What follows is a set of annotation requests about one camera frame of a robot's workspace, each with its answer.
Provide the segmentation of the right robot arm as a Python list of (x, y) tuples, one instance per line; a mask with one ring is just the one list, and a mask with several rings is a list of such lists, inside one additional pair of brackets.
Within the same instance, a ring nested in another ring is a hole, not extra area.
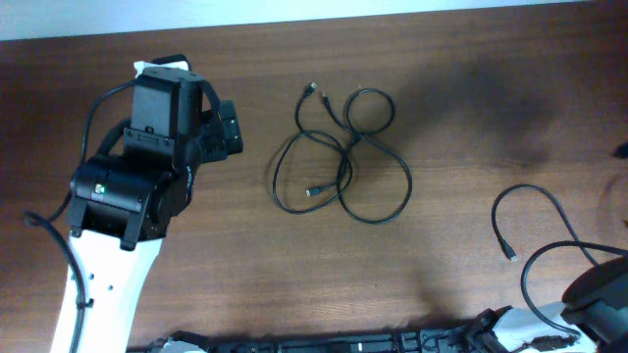
[(570, 333), (543, 323), (530, 309), (487, 310), (464, 332), (477, 352), (627, 353), (627, 260), (593, 267), (540, 313)]

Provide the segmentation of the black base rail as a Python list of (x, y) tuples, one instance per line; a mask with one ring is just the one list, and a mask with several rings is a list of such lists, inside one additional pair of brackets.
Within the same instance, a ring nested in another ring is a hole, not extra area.
[(446, 353), (446, 352), (597, 352), (595, 342), (542, 333), (512, 348), (500, 343), (488, 323), (468, 323), (456, 328), (389, 330), (367, 334), (302, 337), (265, 337), (257, 340), (220, 340), (177, 331), (145, 345), (130, 346), (132, 353)]

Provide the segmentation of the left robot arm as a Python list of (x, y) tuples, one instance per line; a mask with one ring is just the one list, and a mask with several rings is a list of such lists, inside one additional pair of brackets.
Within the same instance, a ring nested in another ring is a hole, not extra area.
[(242, 151), (236, 107), (189, 70), (154, 66), (132, 89), (131, 116), (83, 159), (61, 241), (68, 276), (51, 349), (124, 352), (140, 293), (198, 168)]

